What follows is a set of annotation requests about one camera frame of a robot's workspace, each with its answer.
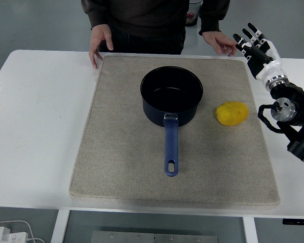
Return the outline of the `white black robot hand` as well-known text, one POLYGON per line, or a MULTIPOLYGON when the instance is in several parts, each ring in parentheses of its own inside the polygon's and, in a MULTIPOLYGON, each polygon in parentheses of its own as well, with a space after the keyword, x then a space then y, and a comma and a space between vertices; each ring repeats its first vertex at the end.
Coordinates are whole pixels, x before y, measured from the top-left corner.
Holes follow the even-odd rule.
POLYGON ((253 24, 248 23, 248 27, 250 30, 242 30, 248 39, 238 34, 234 34, 233 38, 237 42, 236 48, 246 58, 252 76, 265 83, 276 76, 285 77, 282 60, 274 44, 253 24))

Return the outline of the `person's left hand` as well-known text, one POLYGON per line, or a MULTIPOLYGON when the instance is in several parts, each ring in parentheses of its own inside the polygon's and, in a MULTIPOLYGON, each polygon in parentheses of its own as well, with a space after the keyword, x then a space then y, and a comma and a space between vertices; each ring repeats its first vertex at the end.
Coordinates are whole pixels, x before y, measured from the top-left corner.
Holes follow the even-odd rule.
POLYGON ((230 39, 220 31, 203 32, 202 37, 218 55, 228 55, 231 57, 236 55, 238 51, 236 48, 236 41, 230 39))

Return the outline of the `person's right hand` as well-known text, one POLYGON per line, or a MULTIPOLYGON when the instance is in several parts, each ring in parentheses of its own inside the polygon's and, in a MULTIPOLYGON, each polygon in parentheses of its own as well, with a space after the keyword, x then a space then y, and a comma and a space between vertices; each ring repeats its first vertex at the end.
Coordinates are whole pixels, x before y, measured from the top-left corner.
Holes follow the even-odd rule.
POLYGON ((110 27, 107 24, 100 24, 92 28, 89 48, 89 59, 93 68, 98 69, 96 57, 102 60, 101 55, 98 52, 100 45, 105 42, 107 49, 113 51, 112 34, 110 27))

